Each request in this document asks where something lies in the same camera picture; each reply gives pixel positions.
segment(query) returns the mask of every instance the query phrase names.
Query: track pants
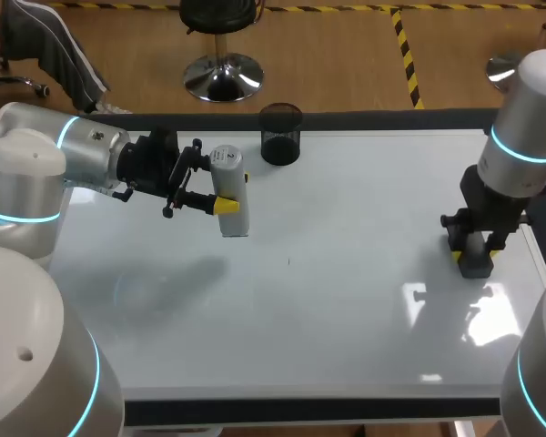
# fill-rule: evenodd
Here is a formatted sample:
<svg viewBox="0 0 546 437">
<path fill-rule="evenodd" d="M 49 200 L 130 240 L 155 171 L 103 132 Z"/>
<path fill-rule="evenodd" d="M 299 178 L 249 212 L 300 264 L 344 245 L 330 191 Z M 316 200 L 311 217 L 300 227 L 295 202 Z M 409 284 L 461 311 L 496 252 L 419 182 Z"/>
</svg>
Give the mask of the track pants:
<svg viewBox="0 0 546 437">
<path fill-rule="evenodd" d="M 3 1 L 0 55 L 9 60 L 38 59 L 41 69 L 61 84 L 78 110 L 91 107 L 108 89 L 63 19 L 46 5 Z"/>
</svg>

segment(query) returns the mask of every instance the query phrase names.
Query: black mesh cup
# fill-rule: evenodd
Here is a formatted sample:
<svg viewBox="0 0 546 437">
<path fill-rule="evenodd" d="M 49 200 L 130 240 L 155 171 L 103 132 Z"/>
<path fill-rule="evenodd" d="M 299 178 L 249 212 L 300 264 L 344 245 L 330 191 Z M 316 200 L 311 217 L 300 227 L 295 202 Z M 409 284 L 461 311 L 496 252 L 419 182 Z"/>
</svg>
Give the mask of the black mesh cup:
<svg viewBox="0 0 546 437">
<path fill-rule="evenodd" d="M 287 166 L 299 158 L 303 115 L 289 103 L 273 103 L 258 115 L 261 127 L 261 156 L 274 166 Z"/>
</svg>

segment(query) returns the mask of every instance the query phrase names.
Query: caster wheel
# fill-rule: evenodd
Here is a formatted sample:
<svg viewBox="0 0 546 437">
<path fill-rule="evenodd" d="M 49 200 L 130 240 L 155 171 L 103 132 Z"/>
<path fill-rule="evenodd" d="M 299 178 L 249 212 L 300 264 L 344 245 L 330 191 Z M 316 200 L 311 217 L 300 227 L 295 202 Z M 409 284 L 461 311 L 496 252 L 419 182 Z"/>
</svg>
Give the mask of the caster wheel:
<svg viewBox="0 0 546 437">
<path fill-rule="evenodd" d="M 40 98 L 47 98 L 51 94 L 51 89 L 47 85 L 41 85 L 35 90 L 35 93 Z"/>
</svg>

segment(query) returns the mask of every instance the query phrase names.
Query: wooden floor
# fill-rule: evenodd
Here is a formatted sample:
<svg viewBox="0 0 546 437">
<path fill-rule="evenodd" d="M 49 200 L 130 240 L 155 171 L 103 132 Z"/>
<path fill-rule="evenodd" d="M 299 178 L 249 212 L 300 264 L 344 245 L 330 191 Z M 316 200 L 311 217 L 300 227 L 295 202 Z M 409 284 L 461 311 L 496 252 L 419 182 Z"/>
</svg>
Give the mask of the wooden floor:
<svg viewBox="0 0 546 437">
<path fill-rule="evenodd" d="M 144 3 L 174 4 L 172 0 Z M 268 0 L 271 6 L 342 4 L 341 0 Z M 304 112 L 413 108 L 399 41 L 387 13 L 266 12 L 257 25 L 227 37 L 231 51 L 252 56 L 262 65 L 265 85 L 243 102 L 209 104 L 188 94 L 182 74 L 212 49 L 212 40 L 197 33 L 187 36 L 176 12 L 56 10 L 111 84 L 108 101 L 136 113 L 253 113 L 276 101 L 294 103 Z M 497 107 L 501 95 L 483 72 L 488 58 L 505 51 L 531 51 L 546 11 L 404 10 L 401 16 L 426 108 Z M 60 86 L 38 69 L 36 61 L 12 63 L 12 68 L 18 75 L 49 84 L 53 93 L 40 101 L 22 86 L 5 86 L 0 88 L 0 106 L 18 100 L 75 112 Z M 478 423 L 478 436 L 491 423 Z M 364 433 L 358 426 L 332 426 L 234 429 L 223 435 L 360 437 Z M 442 437 L 444 433 L 438 424 L 398 424 L 367 426 L 365 435 Z"/>
</svg>

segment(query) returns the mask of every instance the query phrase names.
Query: sneaker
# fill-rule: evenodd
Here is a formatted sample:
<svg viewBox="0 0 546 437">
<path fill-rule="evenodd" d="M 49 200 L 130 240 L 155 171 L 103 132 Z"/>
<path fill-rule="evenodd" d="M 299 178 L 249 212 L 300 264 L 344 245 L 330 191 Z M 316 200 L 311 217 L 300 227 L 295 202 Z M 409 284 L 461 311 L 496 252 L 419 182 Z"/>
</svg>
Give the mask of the sneaker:
<svg viewBox="0 0 546 437">
<path fill-rule="evenodd" d="M 126 111 L 121 107 L 114 107 L 108 103 L 97 102 L 95 104 L 95 111 L 90 114 L 132 114 L 131 111 Z"/>
</svg>

